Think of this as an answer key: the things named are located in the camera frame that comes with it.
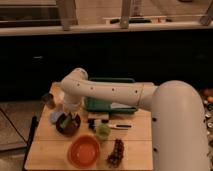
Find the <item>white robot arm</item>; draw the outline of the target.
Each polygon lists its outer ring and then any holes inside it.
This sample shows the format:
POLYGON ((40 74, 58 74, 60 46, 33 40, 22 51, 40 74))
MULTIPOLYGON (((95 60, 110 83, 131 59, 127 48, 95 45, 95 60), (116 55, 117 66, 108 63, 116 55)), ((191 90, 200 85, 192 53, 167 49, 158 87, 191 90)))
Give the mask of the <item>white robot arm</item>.
POLYGON ((96 82, 76 68, 61 80, 64 105, 75 111, 82 97, 145 109, 152 117, 153 171, 210 171, 205 109, 190 84, 96 82))

